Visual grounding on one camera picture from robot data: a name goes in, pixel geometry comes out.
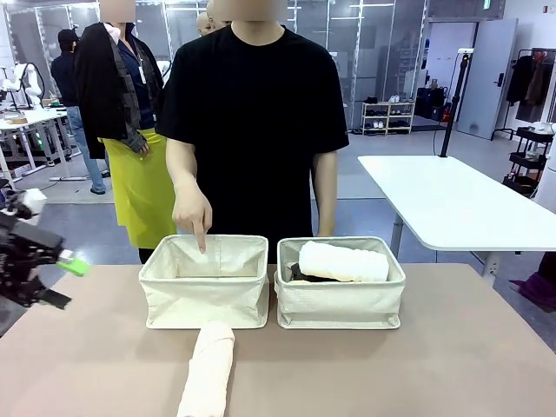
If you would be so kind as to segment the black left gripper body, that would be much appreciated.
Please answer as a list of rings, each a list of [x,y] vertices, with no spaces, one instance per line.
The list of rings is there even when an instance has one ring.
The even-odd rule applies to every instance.
[[[60,235],[2,213],[1,296],[22,307],[36,304],[30,291],[44,286],[36,272],[42,266],[41,251],[60,247]]]

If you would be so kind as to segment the person's right hand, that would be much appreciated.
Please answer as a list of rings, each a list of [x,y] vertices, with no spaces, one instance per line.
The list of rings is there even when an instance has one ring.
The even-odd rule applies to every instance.
[[[213,210],[201,190],[175,189],[173,220],[181,230],[194,236],[203,254],[206,251],[206,235],[213,224]]]

